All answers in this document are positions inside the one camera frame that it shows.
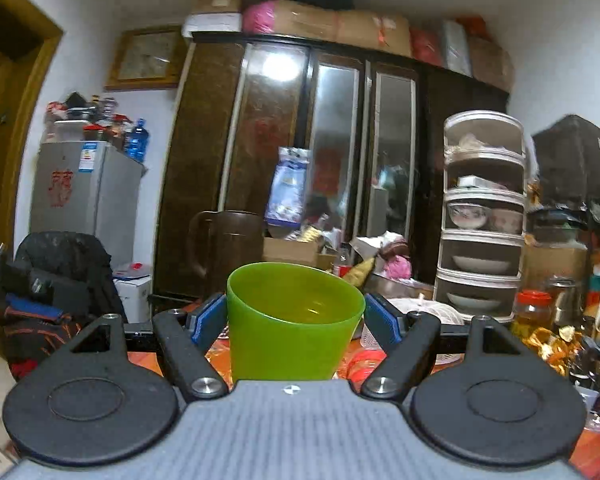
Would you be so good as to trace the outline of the white mesh food cover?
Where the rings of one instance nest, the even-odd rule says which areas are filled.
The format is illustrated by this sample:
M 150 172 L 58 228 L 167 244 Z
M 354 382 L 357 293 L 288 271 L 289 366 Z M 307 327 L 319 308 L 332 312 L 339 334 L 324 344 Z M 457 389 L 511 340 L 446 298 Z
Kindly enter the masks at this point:
M 465 324 L 457 310 L 448 304 L 427 300 L 424 296 L 418 298 L 391 298 L 388 299 L 388 301 L 404 316 L 404 318 L 411 312 L 424 312 L 438 318 L 442 325 L 464 326 Z M 463 356 L 464 354 L 461 353 L 439 353 L 437 355 L 436 365 L 442 366 L 453 364 L 463 359 Z

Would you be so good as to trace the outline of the blue water bottle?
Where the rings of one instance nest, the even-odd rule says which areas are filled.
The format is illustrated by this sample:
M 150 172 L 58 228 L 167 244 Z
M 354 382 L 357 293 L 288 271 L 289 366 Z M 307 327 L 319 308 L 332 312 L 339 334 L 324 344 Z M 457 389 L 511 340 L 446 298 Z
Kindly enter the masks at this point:
M 145 161 L 149 132 L 144 118 L 140 118 L 133 129 L 125 135 L 124 152 L 141 164 Z

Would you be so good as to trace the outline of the white tiered dish rack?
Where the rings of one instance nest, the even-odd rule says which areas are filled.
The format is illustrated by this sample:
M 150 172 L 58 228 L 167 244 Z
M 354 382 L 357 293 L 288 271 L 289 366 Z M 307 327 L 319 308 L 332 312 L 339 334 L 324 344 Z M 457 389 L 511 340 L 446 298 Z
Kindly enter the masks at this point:
M 434 300 L 465 321 L 507 323 L 521 284 L 527 157 L 517 119 L 468 110 L 443 125 L 443 202 Z

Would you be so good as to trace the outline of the dark wooden wardrobe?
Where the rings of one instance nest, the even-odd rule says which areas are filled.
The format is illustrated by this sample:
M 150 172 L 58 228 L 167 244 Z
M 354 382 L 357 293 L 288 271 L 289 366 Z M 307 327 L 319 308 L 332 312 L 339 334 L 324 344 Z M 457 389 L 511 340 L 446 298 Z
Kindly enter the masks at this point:
M 446 68 L 333 42 L 196 32 L 184 70 L 157 223 L 154 292 L 222 287 L 218 211 L 274 233 L 320 224 L 340 242 L 387 231 L 431 283 L 442 223 L 443 124 L 506 109 L 508 93 Z

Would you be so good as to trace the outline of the black tray of dried peels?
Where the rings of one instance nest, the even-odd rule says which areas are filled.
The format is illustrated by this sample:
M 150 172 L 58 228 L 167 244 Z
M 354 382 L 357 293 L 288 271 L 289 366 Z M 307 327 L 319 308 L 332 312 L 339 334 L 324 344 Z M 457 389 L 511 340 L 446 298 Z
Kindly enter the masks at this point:
M 592 338 L 573 326 L 562 327 L 557 332 L 540 326 L 523 327 L 518 337 L 573 385 L 600 393 L 600 346 Z

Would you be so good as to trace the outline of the red lid pickle jar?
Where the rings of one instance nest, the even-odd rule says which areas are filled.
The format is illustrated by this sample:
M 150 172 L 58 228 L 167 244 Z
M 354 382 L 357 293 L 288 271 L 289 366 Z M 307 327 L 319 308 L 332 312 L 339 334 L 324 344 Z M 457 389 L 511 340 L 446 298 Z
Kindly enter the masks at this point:
M 510 330 L 520 339 L 529 338 L 537 328 L 551 328 L 553 298 L 549 292 L 523 289 L 517 292 Z

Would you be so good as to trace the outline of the red plastic jar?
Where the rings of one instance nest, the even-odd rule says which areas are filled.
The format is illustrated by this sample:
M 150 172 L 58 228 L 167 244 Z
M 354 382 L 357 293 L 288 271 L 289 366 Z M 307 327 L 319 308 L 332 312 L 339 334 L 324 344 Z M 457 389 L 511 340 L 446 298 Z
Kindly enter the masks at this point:
M 346 378 L 359 389 L 362 383 L 370 377 L 370 374 L 385 359 L 386 354 L 380 349 L 360 349 L 352 356 L 346 367 Z

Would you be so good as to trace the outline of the dark brown pitcher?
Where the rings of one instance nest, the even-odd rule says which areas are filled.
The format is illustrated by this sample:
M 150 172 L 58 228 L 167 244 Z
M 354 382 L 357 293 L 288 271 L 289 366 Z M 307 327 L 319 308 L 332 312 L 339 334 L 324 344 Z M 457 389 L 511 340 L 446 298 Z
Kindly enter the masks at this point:
M 205 297 L 224 292 L 230 274 L 259 262 L 264 245 L 263 218 L 250 211 L 201 211 L 189 222 L 187 258 Z

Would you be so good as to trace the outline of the framed wall picture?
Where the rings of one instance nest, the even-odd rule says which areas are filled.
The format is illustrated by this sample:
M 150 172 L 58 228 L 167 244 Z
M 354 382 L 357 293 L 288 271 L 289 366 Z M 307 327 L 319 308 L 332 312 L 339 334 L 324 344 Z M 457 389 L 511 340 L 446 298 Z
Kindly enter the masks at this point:
M 161 25 L 122 32 L 105 89 L 108 91 L 176 88 L 188 44 L 180 25 Z

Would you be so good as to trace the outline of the green plastic cup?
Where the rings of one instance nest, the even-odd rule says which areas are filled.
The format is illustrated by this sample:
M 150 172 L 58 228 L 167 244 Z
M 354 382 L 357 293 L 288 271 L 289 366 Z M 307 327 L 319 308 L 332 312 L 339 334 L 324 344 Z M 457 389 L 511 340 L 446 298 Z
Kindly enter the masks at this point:
M 226 302 L 234 382 L 332 379 L 365 310 L 341 278 L 282 262 L 235 270 Z

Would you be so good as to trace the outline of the red label soda bottle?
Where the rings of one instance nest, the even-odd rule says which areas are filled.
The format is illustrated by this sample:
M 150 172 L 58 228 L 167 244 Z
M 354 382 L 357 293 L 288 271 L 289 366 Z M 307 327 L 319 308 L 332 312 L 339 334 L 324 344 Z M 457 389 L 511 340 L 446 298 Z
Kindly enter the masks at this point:
M 341 243 L 332 263 L 332 274 L 343 278 L 352 269 L 351 245 Z

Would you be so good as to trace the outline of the black bag on shelf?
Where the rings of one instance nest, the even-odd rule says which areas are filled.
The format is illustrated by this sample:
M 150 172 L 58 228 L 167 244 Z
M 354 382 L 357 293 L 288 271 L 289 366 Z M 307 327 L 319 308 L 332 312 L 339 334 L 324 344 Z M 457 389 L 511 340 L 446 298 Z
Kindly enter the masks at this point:
M 600 128 L 567 115 L 532 140 L 541 202 L 585 211 L 600 224 Z

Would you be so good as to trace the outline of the blue white snack bag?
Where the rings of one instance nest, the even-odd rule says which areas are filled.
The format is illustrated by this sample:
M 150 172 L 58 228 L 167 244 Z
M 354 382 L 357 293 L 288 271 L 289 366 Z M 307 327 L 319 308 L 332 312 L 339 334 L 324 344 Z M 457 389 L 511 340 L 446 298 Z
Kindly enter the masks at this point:
M 269 226 L 298 229 L 301 224 L 306 176 L 311 152 L 303 148 L 279 148 L 264 220 Z

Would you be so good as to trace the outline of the silver refrigerator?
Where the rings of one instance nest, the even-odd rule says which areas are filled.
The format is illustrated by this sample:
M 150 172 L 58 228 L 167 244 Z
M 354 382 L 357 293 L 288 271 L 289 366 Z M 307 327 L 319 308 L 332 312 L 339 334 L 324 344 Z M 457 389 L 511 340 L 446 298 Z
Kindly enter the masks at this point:
M 29 231 L 90 234 L 113 266 L 131 262 L 143 172 L 140 162 L 105 141 L 43 143 Z

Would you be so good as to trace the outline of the cardboard box with label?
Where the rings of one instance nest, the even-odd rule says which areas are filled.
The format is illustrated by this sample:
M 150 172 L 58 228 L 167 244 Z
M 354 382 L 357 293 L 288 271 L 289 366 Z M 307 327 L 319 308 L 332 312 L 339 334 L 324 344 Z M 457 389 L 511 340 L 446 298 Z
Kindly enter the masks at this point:
M 280 240 L 267 237 L 263 245 L 263 260 L 267 262 L 283 262 L 312 266 L 318 261 L 318 244 L 313 242 L 298 242 L 298 240 Z

